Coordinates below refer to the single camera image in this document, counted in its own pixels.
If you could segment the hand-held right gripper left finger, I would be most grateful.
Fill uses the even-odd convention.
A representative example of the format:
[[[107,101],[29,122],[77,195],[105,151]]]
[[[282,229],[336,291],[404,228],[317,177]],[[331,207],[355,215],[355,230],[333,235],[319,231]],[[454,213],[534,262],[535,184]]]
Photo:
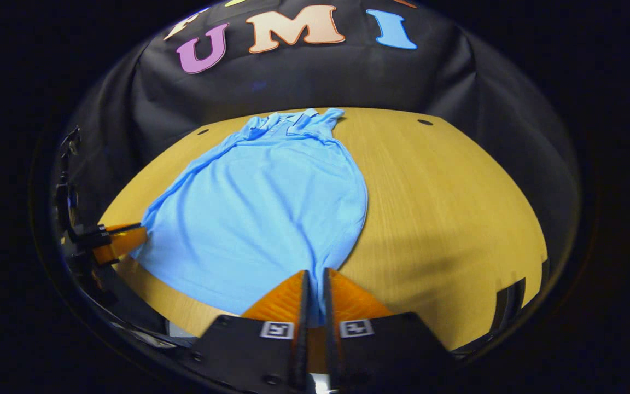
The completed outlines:
[[[243,316],[220,315],[191,347],[191,370],[231,393],[307,389],[310,276],[299,271]]]

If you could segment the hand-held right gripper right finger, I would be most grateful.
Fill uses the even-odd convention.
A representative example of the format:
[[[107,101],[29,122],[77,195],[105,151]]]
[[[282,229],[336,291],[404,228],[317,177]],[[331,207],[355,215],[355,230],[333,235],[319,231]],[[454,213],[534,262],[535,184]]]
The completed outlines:
[[[415,312],[391,312],[339,271],[323,277],[326,362],[339,393],[431,393],[457,360]]]

